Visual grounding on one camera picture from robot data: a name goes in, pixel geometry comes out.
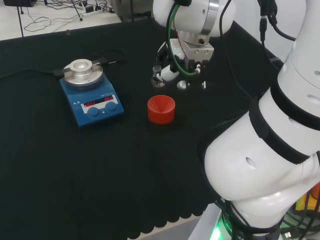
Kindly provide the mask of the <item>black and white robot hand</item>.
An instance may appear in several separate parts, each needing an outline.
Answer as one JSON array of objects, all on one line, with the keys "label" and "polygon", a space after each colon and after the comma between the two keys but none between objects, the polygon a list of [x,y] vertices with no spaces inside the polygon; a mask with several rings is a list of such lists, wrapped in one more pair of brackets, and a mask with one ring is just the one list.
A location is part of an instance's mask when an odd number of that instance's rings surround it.
[{"label": "black and white robot hand", "polygon": [[198,77],[208,65],[214,48],[208,43],[205,45],[194,45],[177,38],[170,40],[171,48],[164,42],[157,51],[152,84],[162,88],[170,82],[179,80],[179,89],[187,88],[188,81]]}]

